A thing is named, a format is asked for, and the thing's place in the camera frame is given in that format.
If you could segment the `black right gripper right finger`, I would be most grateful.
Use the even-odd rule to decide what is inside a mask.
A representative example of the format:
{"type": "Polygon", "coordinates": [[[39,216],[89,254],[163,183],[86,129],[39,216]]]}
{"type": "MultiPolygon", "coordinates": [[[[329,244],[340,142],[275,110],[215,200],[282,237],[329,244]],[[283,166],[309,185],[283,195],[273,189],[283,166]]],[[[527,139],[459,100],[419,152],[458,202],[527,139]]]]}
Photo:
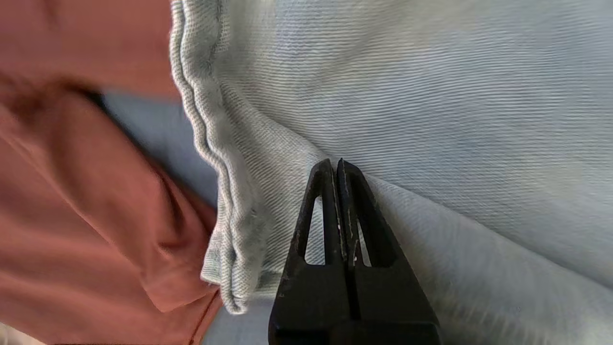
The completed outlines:
{"type": "Polygon", "coordinates": [[[439,322],[357,166],[337,165],[350,321],[347,345],[440,345],[439,322]]]}

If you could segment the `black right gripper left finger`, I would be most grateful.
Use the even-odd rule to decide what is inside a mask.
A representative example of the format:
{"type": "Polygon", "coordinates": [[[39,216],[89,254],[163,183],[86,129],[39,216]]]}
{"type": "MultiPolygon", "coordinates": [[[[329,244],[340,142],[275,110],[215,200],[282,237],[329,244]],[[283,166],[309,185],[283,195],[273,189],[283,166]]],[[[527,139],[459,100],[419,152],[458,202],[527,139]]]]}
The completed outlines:
{"type": "Polygon", "coordinates": [[[346,245],[331,161],[313,166],[270,313],[270,345],[330,345],[333,329],[351,315],[346,245]],[[305,260],[316,198],[323,208],[322,265],[305,260]]]}

